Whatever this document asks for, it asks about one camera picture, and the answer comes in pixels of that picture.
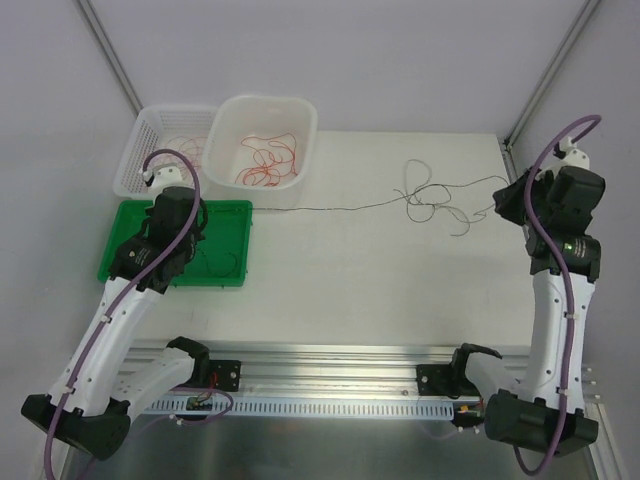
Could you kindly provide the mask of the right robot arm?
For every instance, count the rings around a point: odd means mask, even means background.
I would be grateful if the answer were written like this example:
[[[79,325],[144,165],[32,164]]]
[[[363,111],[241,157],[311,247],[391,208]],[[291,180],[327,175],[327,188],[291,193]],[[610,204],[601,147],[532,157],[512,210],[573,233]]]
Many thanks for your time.
[[[605,181],[564,166],[494,193],[495,211],[528,230],[534,326],[524,379],[488,397],[488,438],[566,456],[593,443],[598,424],[584,414],[581,367],[586,313],[600,273],[601,246],[586,229]]]

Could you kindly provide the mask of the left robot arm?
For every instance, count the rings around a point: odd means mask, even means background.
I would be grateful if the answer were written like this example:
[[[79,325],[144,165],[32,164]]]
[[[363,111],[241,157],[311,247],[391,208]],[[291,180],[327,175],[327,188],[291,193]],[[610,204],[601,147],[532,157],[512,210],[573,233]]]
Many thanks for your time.
[[[165,392],[208,384],[208,350],[185,337],[170,341],[131,379],[117,377],[139,324],[194,258],[208,221],[204,206],[194,189],[167,187],[147,209],[141,230],[117,248],[100,306],[65,371],[21,407],[47,436],[106,460]]]

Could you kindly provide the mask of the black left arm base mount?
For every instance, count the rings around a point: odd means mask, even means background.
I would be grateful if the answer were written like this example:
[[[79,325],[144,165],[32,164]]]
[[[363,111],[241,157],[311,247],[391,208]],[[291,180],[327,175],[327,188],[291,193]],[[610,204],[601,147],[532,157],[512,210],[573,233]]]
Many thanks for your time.
[[[225,392],[237,392],[240,386],[242,363],[238,360],[200,361],[188,382],[193,388],[213,388]]]

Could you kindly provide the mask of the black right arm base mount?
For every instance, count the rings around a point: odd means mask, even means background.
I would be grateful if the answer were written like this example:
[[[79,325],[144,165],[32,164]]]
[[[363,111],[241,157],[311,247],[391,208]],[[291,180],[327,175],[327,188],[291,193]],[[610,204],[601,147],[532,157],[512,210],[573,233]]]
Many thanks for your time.
[[[453,400],[479,396],[476,387],[450,364],[419,364],[415,371],[420,396],[444,396]]]

